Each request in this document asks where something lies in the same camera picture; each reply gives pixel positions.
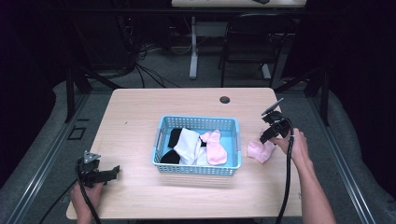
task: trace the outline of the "human hand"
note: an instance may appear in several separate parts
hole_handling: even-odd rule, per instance
[[[104,183],[97,183],[93,186],[93,188],[84,187],[85,192],[87,193],[87,196],[90,199],[93,208],[95,209],[99,204],[103,185]],[[85,203],[79,183],[76,183],[72,188],[71,199],[77,213],[78,224],[91,223],[92,213],[90,207]]]
[[[291,150],[291,158],[293,159],[296,166],[304,161],[310,161],[308,154],[308,144],[306,143],[306,137],[303,132],[300,132],[297,128],[294,128],[294,142]],[[280,146],[283,152],[287,154],[290,140],[290,133],[285,138],[271,138],[270,142]]]

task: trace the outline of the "basket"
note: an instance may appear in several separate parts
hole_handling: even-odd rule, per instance
[[[200,134],[218,129],[220,143],[227,151],[227,162],[222,165],[199,166],[160,163],[161,158],[172,148],[168,147],[171,131],[186,128]],[[192,175],[234,175],[241,166],[239,125],[236,119],[211,117],[163,116],[154,141],[151,161],[160,173],[181,173]]]

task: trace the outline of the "desk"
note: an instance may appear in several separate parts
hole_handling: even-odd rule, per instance
[[[262,7],[262,8],[304,8],[306,0],[270,0],[261,4],[252,0],[172,0],[172,7]],[[191,20],[191,65],[190,79],[196,79],[198,66],[198,53],[196,48],[196,21]]]
[[[231,102],[222,104],[221,96]],[[276,148],[265,164],[247,157],[248,142],[258,140],[268,128],[261,113],[275,101],[273,90],[267,88],[114,91],[91,152],[102,155],[100,170],[116,165],[121,170],[118,179],[103,188],[99,217],[276,217],[284,196],[286,155]],[[160,174],[151,163],[151,152],[163,115],[238,119],[241,167],[232,177]],[[294,164],[291,167],[285,216],[301,216],[299,178]],[[72,204],[67,217],[76,218]]]
[[[306,0],[270,0],[261,4],[253,0],[172,0],[172,7],[304,7]]]

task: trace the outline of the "white desk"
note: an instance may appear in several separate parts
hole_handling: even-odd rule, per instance
[[[231,102],[222,104],[221,96]],[[99,217],[276,217],[286,184],[286,155],[277,147],[265,164],[247,157],[248,142],[258,141],[268,128],[261,113],[274,102],[274,91],[268,88],[114,91],[91,149],[102,155],[100,170],[120,166],[118,178],[103,188]],[[163,115],[238,119],[241,167],[232,177],[161,174],[151,163],[151,152]],[[300,182],[292,164],[285,216],[301,216],[301,209]],[[67,217],[76,218],[73,205]]]
[[[252,0],[173,0],[172,7],[262,7],[262,8],[303,8],[306,0],[270,0],[267,4],[261,4]],[[196,48],[196,21],[191,20],[191,64],[190,79],[196,79],[198,66],[198,53]]]
[[[253,0],[172,0],[172,7],[304,7],[306,0],[270,0],[267,4]]]

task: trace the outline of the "black cable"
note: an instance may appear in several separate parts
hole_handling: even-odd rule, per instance
[[[49,210],[47,210],[46,214],[44,214],[44,216],[41,218],[40,222],[38,222],[39,224],[43,223],[43,221],[46,219],[46,217],[48,216],[48,214],[50,213],[50,211],[52,210],[52,208],[56,205],[57,202],[59,202],[62,197],[67,193],[67,191],[69,191],[73,185],[77,182],[77,180],[75,179],[70,185],[69,187],[67,187],[67,189],[55,200],[55,202],[53,202],[53,204],[50,206]]]
[[[152,69],[149,69],[149,68],[147,68],[147,67],[144,67],[143,65],[141,65],[141,64],[139,64],[139,63],[136,63],[136,69],[137,69],[137,71],[139,72],[140,76],[142,76],[141,73],[140,73],[140,70],[142,70],[142,71],[144,71],[145,73],[147,73],[155,82],[157,82],[157,83],[158,83],[160,86],[162,86],[163,88],[166,88],[166,86],[165,86],[165,84],[164,84],[164,81],[167,81],[167,82],[171,83],[172,85],[174,85],[174,86],[180,88],[180,86],[178,86],[177,84],[175,84],[175,83],[173,83],[172,81],[166,79],[165,77],[160,76],[156,71],[154,71],[154,70],[152,70]]]
[[[136,70],[139,73],[140,79],[142,80],[142,88],[145,89],[146,88],[145,79],[143,79],[142,73],[140,72],[139,66],[137,66],[137,64],[136,64]]]
[[[148,56],[148,48],[146,44],[143,44],[142,47],[143,49],[141,49],[139,52],[139,60],[145,60],[146,56]]]
[[[285,186],[285,195],[283,197],[282,207],[280,208],[279,215],[276,218],[276,224],[280,224],[282,221],[283,213],[286,209],[286,204],[288,203],[289,192],[290,192],[290,164],[291,164],[291,149],[293,148],[294,143],[294,130],[293,126],[291,125],[291,121],[286,119],[290,126],[290,139],[289,139],[289,146],[288,151],[286,154],[286,186]]]
[[[91,213],[92,213],[93,218],[95,219],[95,222],[97,224],[100,224],[101,223],[100,218],[99,218],[98,214],[96,213],[95,208],[93,207],[93,205],[92,205],[92,203],[90,201],[90,198],[88,197],[87,192],[85,191],[84,184],[82,183],[82,181],[81,181],[81,179],[79,178],[79,175],[78,175],[78,165],[81,162],[82,162],[82,158],[79,158],[77,160],[77,162],[76,162],[76,167],[75,167],[77,181],[79,183],[79,188],[81,189],[81,194],[82,194],[82,197],[84,198],[85,203],[88,205],[88,207],[91,210]]]

